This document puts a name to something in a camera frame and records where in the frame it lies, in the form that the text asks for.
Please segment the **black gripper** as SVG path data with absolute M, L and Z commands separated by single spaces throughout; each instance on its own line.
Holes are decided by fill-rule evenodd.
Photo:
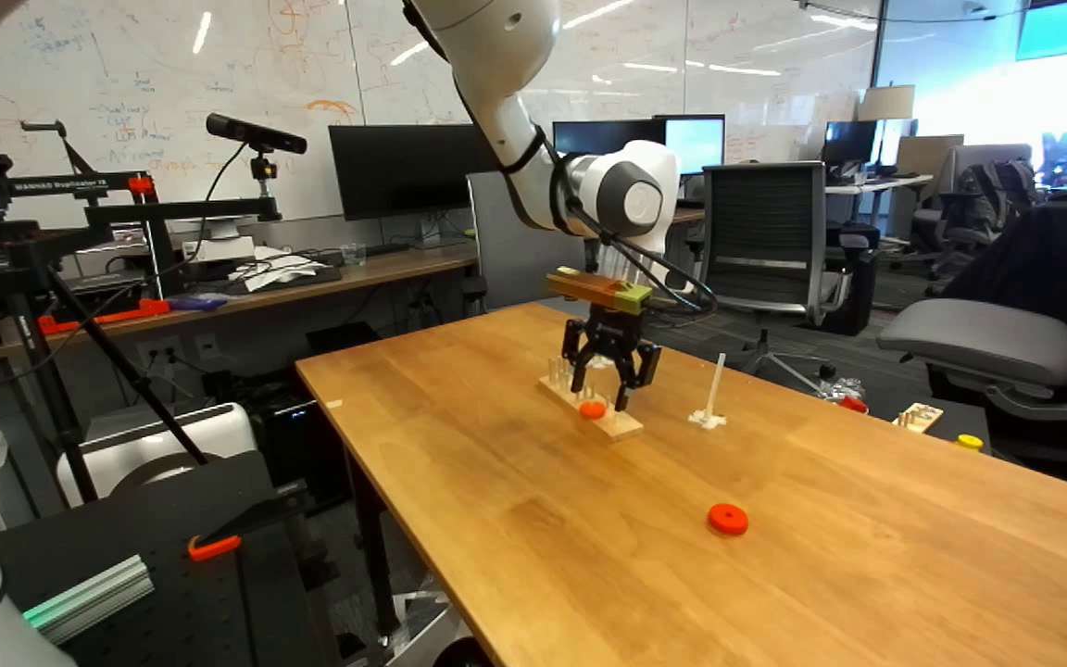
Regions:
M 614 410 L 626 410 L 631 394 L 653 384 L 658 348 L 640 336 L 644 317 L 594 306 L 563 329 L 568 394 L 587 390 L 590 360 L 603 355 L 620 368 Z

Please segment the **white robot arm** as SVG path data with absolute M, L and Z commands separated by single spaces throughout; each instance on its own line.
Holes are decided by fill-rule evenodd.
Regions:
M 560 0 L 404 0 L 404 16 L 448 63 L 518 220 L 590 239 L 590 276 L 620 289 L 658 283 L 653 258 L 664 257 L 683 182 L 673 153 L 626 139 L 563 154 L 527 100 L 560 44 Z

